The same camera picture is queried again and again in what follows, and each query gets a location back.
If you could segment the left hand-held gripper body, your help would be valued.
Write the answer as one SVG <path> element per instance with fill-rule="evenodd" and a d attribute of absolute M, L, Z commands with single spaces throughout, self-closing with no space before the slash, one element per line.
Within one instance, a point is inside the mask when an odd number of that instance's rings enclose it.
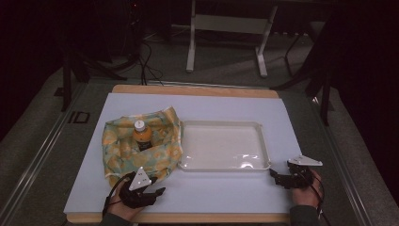
<path fill-rule="evenodd" d="M 156 198 L 149 197 L 148 193 L 145 193 L 148 186 L 151 186 L 151 178 L 143 168 L 139 168 L 133 178 L 120 189 L 121 201 L 133 209 L 153 205 Z"/>

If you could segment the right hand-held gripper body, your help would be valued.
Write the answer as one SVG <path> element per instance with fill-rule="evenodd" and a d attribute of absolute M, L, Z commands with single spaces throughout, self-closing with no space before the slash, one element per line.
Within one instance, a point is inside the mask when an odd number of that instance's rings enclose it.
<path fill-rule="evenodd" d="M 310 186 L 314 180 L 310 167 L 322 167 L 323 162 L 301 154 L 297 157 L 288 159 L 287 166 L 291 173 L 289 176 L 290 187 L 304 188 Z"/>

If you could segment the floral cloth bag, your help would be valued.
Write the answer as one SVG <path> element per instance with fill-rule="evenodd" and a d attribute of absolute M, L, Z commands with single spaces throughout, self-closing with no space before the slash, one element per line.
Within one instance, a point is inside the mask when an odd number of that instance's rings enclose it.
<path fill-rule="evenodd" d="M 144 121 L 152 129 L 152 147 L 140 151 L 134 140 L 134 123 Z M 160 182 L 177 167 L 183 154 L 182 123 L 175 109 L 121 117 L 104 126 L 102 146 L 104 177 L 113 186 L 119 178 L 142 167 Z"/>

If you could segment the person's right hand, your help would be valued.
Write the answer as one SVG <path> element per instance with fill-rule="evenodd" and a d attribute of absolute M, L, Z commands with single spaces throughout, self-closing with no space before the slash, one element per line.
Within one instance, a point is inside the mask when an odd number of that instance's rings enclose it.
<path fill-rule="evenodd" d="M 315 171 L 311 170 L 314 180 L 312 186 L 306 188 L 294 188 L 292 190 L 293 203 L 295 205 L 309 205 L 317 208 L 323 198 L 321 189 L 321 176 Z"/>

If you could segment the person's left hand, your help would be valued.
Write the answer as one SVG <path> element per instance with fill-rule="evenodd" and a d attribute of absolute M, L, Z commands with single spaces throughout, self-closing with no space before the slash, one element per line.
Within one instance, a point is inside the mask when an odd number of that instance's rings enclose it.
<path fill-rule="evenodd" d="M 120 198 L 120 186 L 119 186 L 111 198 L 111 204 L 107 208 L 107 214 L 112 214 L 129 222 L 133 222 L 135 217 L 142 210 L 143 207 L 133 209 L 123 204 Z"/>

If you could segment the orange juice bottle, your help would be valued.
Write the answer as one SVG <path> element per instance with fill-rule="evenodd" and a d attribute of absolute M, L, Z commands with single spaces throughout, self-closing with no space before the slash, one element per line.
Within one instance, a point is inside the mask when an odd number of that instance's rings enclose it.
<path fill-rule="evenodd" d="M 141 152 L 152 147 L 152 129 L 144 121 L 134 123 L 133 138 Z"/>

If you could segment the white plastic tray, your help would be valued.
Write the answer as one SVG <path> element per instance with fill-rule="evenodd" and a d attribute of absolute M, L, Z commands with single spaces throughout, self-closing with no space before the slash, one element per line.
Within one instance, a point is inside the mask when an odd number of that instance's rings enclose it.
<path fill-rule="evenodd" d="M 185 171 L 264 171 L 271 161 L 263 127 L 255 121 L 184 121 Z"/>

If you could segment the black metal stand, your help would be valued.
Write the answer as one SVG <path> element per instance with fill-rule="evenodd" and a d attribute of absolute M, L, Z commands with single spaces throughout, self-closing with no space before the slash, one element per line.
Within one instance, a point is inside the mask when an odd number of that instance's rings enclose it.
<path fill-rule="evenodd" d="M 107 77 L 116 80 L 125 80 L 125 77 L 119 76 L 112 73 L 105 66 L 98 63 L 96 60 L 86 56 L 81 51 L 76 50 L 68 44 L 64 44 L 61 47 L 63 53 L 63 106 L 62 111 L 66 111 L 72 102 L 72 74 L 75 75 L 78 81 L 87 83 L 89 80 L 89 75 L 87 63 L 89 66 L 100 71 Z"/>
<path fill-rule="evenodd" d="M 335 52 L 329 51 L 327 48 L 327 36 L 326 30 L 324 29 L 325 24 L 325 22 L 314 21 L 307 22 L 304 25 L 303 31 L 308 34 L 313 41 L 313 47 L 311 48 L 311 51 L 309 52 L 302 66 L 295 73 L 292 73 L 288 54 L 299 40 L 300 35 L 298 35 L 284 55 L 284 62 L 288 72 L 292 76 L 292 79 L 282 83 L 281 85 L 271 87 L 271 89 L 285 90 L 304 80 L 310 79 L 310 83 L 305 88 L 306 96 L 311 97 L 315 101 L 319 91 L 322 91 L 322 97 L 319 101 L 320 117 L 324 125 L 329 126 L 327 112 L 331 82 L 330 69 L 334 64 Z"/>

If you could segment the white table cover sheet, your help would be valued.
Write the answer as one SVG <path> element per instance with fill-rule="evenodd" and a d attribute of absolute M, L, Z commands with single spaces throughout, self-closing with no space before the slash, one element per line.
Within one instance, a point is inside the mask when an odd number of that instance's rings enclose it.
<path fill-rule="evenodd" d="M 272 169 L 287 171 L 286 161 L 301 154 L 281 99 L 110 93 L 94 130 L 81 169 L 66 203 L 66 214 L 100 214 L 110 185 L 104 178 L 102 135 L 108 121 L 151 113 L 173 106 L 183 120 L 256 121 Z M 145 209 L 148 214 L 286 214 L 290 192 L 277 186 L 267 172 L 186 172 L 175 169 L 152 186 L 165 193 Z"/>

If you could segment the aluminium rail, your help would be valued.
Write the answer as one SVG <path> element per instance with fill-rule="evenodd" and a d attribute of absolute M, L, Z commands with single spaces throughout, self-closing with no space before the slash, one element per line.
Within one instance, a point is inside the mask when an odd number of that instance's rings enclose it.
<path fill-rule="evenodd" d="M 0 211 L 0 224 L 6 225 L 9 221 L 12 221 L 17 208 L 21 205 L 24 197 L 28 193 L 30 187 L 33 185 L 40 169 L 42 168 L 46 158 L 53 150 L 54 145 L 60 136 L 63 127 L 67 123 L 69 117 L 72 115 L 72 109 L 81 96 L 81 94 L 86 89 L 87 84 L 78 84 L 75 92 L 72 95 L 72 100 L 65 111 L 63 111 L 57 118 L 55 124 L 53 125 L 51 131 L 49 132 L 46 139 L 41 144 L 38 152 L 36 153 L 33 160 L 29 163 L 28 167 L 25 169 L 24 173 L 20 177 L 17 185 L 13 188 L 10 197 L 8 198 L 6 204 Z"/>
<path fill-rule="evenodd" d="M 321 119 L 321 103 L 316 97 L 309 99 L 312 113 L 317 118 L 325 140 L 327 147 L 330 149 L 331 160 L 334 164 L 335 170 L 340 177 L 343 190 L 345 191 L 346 197 L 351 204 L 353 212 L 356 216 L 359 226 L 373 226 L 370 219 L 370 215 L 365 209 L 364 201 L 362 200 L 357 185 L 351 175 L 350 168 L 346 164 L 344 153 L 340 147 L 338 137 L 334 133 L 334 128 L 329 125 L 325 125 L 324 121 Z"/>

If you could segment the black floor bracket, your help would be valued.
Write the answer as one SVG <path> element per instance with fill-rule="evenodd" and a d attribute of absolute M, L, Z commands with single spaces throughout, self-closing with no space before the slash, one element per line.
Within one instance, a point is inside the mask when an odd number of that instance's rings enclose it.
<path fill-rule="evenodd" d="M 68 123 L 88 123 L 90 118 L 89 112 L 73 111 L 70 115 Z"/>

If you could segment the white metal table frame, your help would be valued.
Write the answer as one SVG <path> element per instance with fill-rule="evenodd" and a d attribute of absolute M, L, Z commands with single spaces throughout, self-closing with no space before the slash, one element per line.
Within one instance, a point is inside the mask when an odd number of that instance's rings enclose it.
<path fill-rule="evenodd" d="M 196 31 L 220 31 L 232 33 L 246 33 L 262 35 L 262 42 L 255 48 L 255 55 L 259 74 L 261 77 L 267 77 L 266 64 L 263 56 L 265 45 L 271 33 L 278 6 L 272 6 L 266 19 L 240 18 L 219 15 L 198 14 L 196 12 L 196 0 L 191 0 L 190 13 L 190 42 L 185 70 L 188 73 L 194 71 L 196 55 Z"/>

